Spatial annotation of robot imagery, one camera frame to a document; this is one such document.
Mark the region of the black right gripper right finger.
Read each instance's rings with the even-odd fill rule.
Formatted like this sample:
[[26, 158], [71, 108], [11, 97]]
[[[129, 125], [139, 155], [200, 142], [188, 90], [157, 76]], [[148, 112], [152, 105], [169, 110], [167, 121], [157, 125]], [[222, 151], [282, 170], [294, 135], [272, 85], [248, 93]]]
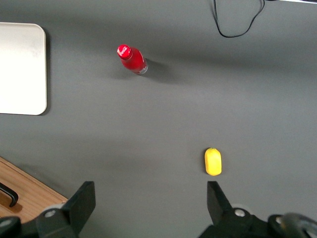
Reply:
[[233, 208], [216, 181], [207, 183], [207, 208], [212, 225], [201, 238], [271, 238], [268, 223], [245, 209]]

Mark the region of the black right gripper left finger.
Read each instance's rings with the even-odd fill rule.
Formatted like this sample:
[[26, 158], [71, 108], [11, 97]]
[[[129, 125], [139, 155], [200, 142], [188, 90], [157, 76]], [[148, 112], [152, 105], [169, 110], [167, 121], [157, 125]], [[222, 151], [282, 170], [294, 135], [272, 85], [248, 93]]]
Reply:
[[36, 219], [40, 238], [77, 238], [96, 206], [95, 183], [84, 182], [61, 207], [44, 211]]

